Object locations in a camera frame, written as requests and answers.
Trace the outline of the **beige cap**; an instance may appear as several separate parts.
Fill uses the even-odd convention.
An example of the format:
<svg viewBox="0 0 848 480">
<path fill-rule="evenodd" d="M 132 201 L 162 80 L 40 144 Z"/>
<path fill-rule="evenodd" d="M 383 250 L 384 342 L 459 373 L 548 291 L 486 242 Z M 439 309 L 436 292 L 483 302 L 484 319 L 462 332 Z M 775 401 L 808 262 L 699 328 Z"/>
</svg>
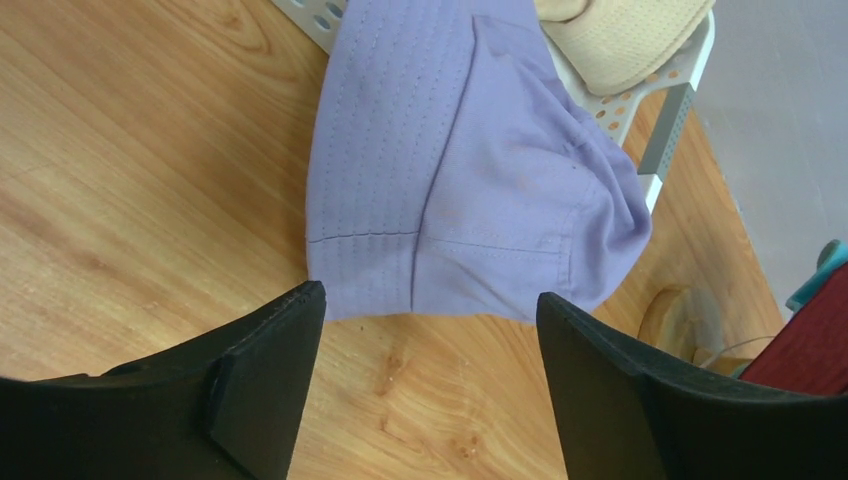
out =
<svg viewBox="0 0 848 480">
<path fill-rule="evenodd" d="M 711 0 L 538 0 L 541 26 L 584 81 L 607 96 L 670 60 L 714 6 Z"/>
</svg>

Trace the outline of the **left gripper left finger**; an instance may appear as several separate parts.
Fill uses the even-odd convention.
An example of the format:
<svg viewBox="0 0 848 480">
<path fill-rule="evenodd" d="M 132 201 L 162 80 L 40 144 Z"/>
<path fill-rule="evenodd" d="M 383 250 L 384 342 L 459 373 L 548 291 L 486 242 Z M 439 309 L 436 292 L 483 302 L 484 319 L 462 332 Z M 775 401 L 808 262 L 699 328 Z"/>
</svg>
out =
<svg viewBox="0 0 848 480">
<path fill-rule="evenodd" d="M 326 308 L 305 282 L 99 376 L 1 382 L 5 479 L 284 479 Z"/>
</svg>

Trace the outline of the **turquoise bucket hat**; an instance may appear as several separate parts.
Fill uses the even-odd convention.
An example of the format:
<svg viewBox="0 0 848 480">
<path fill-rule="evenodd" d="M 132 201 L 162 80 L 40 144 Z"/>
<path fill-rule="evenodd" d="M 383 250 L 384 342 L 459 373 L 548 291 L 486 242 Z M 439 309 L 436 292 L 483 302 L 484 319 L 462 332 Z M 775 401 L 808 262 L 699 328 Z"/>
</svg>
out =
<svg viewBox="0 0 848 480">
<path fill-rule="evenodd" d="M 846 263 L 847 244 L 838 239 L 829 241 L 817 257 L 815 272 L 787 299 L 786 307 L 793 314 L 799 312 Z"/>
</svg>

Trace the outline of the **lavender bucket hat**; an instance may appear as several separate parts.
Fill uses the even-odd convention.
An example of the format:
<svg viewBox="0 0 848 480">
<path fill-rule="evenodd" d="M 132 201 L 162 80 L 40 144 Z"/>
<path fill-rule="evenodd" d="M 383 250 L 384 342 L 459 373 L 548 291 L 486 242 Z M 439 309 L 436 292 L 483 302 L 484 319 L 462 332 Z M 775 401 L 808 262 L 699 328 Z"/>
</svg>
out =
<svg viewBox="0 0 848 480">
<path fill-rule="evenodd" d="M 591 311 L 652 221 L 628 155 L 559 80 L 529 1 L 352 1 L 307 179 L 330 321 Z"/>
</svg>

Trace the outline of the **maroon bucket hat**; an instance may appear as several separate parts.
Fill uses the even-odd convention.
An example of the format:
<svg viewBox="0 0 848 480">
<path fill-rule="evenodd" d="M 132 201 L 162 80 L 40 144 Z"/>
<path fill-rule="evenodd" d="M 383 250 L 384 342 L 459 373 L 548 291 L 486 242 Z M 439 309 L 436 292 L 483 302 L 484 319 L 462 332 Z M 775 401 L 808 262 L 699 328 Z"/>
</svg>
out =
<svg viewBox="0 0 848 480">
<path fill-rule="evenodd" d="M 846 266 L 830 275 L 740 379 L 809 395 L 847 393 Z"/>
</svg>

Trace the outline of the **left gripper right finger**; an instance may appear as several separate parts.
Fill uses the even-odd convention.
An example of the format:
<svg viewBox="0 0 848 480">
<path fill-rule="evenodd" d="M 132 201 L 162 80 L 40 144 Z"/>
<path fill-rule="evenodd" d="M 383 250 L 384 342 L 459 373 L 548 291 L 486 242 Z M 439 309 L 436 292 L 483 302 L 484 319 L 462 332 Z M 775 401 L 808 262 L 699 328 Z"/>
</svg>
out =
<svg viewBox="0 0 848 480">
<path fill-rule="evenodd" d="M 847 399 L 696 367 L 559 295 L 537 335 L 571 479 L 843 479 Z"/>
</svg>

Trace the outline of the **wooden hat stand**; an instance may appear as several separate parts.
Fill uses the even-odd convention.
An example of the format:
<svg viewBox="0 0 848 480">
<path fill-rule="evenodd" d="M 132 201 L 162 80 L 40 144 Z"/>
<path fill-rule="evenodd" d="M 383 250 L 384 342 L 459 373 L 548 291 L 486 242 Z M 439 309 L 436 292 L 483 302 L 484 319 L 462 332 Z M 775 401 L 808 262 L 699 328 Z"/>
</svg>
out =
<svg viewBox="0 0 848 480">
<path fill-rule="evenodd" d="M 722 315 L 707 290 L 672 285 L 648 305 L 637 338 L 667 354 L 714 373 L 737 378 L 752 363 L 733 356 L 723 338 Z"/>
</svg>

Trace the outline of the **white perforated basket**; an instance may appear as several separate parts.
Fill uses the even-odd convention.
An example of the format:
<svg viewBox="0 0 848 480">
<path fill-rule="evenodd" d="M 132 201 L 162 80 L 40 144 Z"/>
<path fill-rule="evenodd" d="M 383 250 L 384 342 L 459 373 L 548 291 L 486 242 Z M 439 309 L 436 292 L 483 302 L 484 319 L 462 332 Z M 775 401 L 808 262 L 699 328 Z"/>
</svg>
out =
<svg viewBox="0 0 848 480">
<path fill-rule="evenodd" d="M 651 215 L 714 39 L 596 96 L 530 1 L 283 1 L 329 56 L 306 184 L 310 242 L 633 238 Z"/>
</svg>

